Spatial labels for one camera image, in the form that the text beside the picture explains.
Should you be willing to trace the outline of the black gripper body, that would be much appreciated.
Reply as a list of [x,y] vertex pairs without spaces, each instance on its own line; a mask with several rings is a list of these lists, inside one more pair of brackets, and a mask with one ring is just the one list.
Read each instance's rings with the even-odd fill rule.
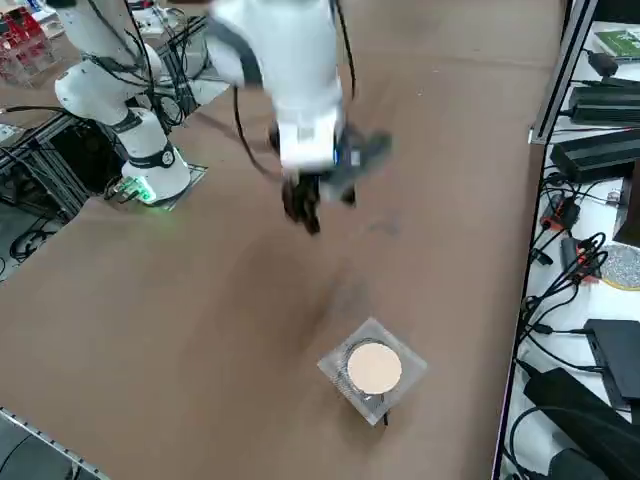
[[320,178],[329,172],[329,128],[320,125],[273,125],[270,147],[279,161],[270,172],[276,182],[317,189]]

